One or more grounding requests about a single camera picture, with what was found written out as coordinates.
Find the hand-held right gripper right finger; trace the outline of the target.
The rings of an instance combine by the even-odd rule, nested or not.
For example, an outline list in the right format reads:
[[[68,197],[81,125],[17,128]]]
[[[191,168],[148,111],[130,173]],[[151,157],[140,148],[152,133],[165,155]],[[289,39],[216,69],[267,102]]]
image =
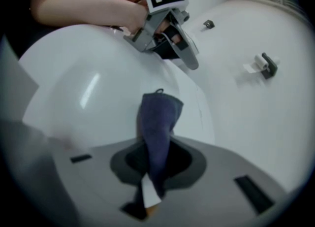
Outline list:
[[[274,203],[287,195],[273,177],[228,149],[179,136],[173,140],[201,152],[206,169],[190,188],[168,191],[147,227],[253,226],[259,215],[234,181],[246,175]]]

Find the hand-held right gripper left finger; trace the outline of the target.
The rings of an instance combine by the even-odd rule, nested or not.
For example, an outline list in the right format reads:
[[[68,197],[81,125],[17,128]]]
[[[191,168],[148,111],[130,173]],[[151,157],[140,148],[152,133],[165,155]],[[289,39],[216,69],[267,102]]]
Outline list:
[[[120,210],[132,201],[136,187],[122,183],[110,168],[111,158],[136,139],[79,147],[51,140],[53,159],[78,214],[79,227],[142,227],[142,221]]]

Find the dark blue cloth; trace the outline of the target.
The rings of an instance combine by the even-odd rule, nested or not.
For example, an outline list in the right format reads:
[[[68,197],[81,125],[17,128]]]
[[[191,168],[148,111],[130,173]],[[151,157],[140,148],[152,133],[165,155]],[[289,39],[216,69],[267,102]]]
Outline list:
[[[161,203],[167,176],[171,133],[181,115],[183,102],[157,89],[142,96],[139,110],[140,132],[147,147],[149,168],[141,180],[145,209]]]

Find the person's left forearm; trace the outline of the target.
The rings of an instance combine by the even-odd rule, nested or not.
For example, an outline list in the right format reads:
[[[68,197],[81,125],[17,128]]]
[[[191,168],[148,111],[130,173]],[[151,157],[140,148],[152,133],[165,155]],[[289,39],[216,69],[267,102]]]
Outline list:
[[[144,6],[127,0],[31,0],[30,11],[47,26],[121,26],[131,33],[143,27],[148,13]]]

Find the person's left hand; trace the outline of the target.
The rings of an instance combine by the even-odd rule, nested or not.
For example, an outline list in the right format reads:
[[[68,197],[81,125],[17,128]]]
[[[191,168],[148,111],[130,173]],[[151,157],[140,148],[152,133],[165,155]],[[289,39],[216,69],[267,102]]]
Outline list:
[[[160,26],[156,30],[156,34],[164,35],[168,39],[170,39],[174,44],[179,43],[183,40],[182,36],[180,35],[179,31],[173,24],[170,24],[169,21],[163,21]]]

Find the tape roll with black holder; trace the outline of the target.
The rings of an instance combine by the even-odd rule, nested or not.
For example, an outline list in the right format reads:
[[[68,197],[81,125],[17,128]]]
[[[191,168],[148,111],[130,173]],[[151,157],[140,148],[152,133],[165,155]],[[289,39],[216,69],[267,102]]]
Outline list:
[[[277,65],[279,65],[281,62],[279,57],[273,57],[271,59],[274,60]],[[254,61],[249,64],[243,64],[243,68],[248,73],[258,73],[263,71],[267,65],[267,62],[263,59],[262,55],[255,55]]]

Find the black paper roll holder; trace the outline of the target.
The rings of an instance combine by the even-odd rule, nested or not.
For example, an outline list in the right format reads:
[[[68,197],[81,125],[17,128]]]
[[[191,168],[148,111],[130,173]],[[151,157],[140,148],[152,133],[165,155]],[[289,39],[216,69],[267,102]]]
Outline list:
[[[271,77],[274,77],[278,71],[278,66],[274,60],[272,60],[266,53],[261,54],[263,59],[267,62],[267,67],[261,71],[263,77],[267,80]]]

